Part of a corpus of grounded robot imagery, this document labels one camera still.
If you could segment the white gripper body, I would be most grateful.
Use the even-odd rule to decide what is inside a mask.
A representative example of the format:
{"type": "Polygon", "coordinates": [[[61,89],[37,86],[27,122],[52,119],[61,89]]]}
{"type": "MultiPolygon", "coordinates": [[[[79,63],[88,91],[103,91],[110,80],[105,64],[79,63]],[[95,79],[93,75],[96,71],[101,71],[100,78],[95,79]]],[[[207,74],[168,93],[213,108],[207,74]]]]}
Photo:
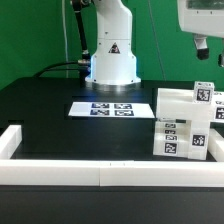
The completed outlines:
{"type": "Polygon", "coordinates": [[[224,0],[177,0],[182,31],[224,38],[224,0]]]}

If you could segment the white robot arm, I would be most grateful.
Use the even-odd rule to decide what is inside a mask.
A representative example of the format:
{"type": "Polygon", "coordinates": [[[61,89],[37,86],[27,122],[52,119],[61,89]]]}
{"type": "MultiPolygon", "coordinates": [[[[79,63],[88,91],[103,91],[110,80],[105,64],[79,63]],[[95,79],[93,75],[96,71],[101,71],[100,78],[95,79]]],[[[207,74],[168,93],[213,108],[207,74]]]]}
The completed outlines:
{"type": "MultiPolygon", "coordinates": [[[[71,0],[76,15],[83,59],[89,63],[84,76],[86,86],[103,91],[122,91],[141,83],[137,59],[131,50],[132,13],[122,0],[71,0]],[[88,52],[81,10],[96,7],[97,49],[88,52]]],[[[193,35],[196,55],[209,57],[206,39],[224,39],[224,0],[177,0],[178,20],[182,31],[193,35]]]]}

